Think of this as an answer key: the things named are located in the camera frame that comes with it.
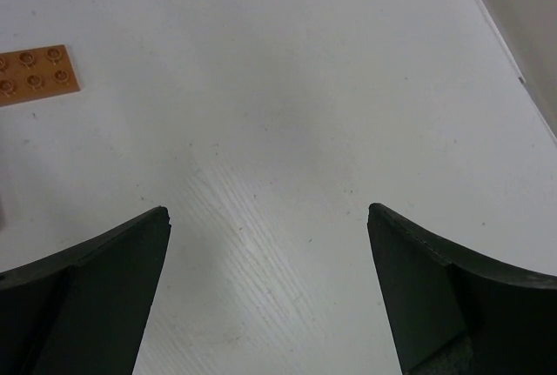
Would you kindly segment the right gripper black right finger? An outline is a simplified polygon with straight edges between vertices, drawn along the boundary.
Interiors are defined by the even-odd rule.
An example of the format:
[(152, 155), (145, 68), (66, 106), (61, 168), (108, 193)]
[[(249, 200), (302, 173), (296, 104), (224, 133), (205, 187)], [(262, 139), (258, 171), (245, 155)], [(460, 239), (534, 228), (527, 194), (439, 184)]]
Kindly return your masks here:
[(368, 234), (405, 374), (554, 374), (556, 278), (490, 258), (383, 204)]

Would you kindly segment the orange lego brick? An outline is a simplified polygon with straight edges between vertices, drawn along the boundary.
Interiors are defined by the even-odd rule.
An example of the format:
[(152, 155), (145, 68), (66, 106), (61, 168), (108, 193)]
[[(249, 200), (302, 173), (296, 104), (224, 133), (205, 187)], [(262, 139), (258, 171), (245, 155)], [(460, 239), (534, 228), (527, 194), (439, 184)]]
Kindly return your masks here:
[(79, 91), (63, 44), (1, 53), (1, 107)]

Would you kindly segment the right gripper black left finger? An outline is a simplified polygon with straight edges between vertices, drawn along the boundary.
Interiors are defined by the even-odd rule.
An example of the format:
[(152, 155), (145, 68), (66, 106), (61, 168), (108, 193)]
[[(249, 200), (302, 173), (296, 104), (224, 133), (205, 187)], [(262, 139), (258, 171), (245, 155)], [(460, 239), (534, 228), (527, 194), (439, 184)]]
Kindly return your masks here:
[(153, 208), (1, 274), (3, 374), (131, 374), (170, 240)]

